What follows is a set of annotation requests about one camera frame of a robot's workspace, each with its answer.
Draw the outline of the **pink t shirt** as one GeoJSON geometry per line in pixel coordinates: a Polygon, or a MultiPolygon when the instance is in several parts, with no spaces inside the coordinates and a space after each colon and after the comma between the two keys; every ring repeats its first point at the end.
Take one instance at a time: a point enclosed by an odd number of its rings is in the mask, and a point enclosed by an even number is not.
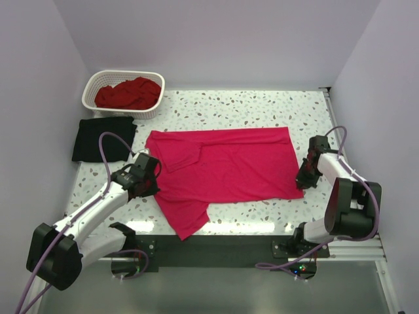
{"type": "Polygon", "coordinates": [[[303,197],[286,127],[152,131],[145,146],[162,164],[155,200],[181,240],[209,222],[212,203],[303,197]]]}

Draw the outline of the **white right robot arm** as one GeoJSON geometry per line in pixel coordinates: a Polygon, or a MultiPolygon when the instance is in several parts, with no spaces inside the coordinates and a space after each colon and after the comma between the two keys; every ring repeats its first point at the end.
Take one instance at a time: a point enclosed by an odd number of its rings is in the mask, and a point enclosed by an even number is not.
{"type": "Polygon", "coordinates": [[[316,245],[365,241],[378,231],[382,187],[357,174],[341,153],[330,147],[328,137],[317,135],[310,138],[307,157],[296,177],[297,188],[315,188],[321,177],[332,186],[324,217],[303,222],[288,241],[300,257],[308,256],[316,245]]]}

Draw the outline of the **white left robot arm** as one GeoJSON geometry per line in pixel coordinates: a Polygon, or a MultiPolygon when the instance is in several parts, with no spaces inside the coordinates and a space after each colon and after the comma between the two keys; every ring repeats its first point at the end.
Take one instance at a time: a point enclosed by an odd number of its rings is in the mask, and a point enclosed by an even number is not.
{"type": "Polygon", "coordinates": [[[33,232],[26,268],[58,290],[69,288],[83,268],[109,254],[141,255],[136,233],[120,222],[109,225],[103,235],[94,230],[117,209],[135,198],[159,192],[161,162],[143,150],[134,161],[110,173],[107,182],[87,203],[52,226],[40,224],[33,232]]]}

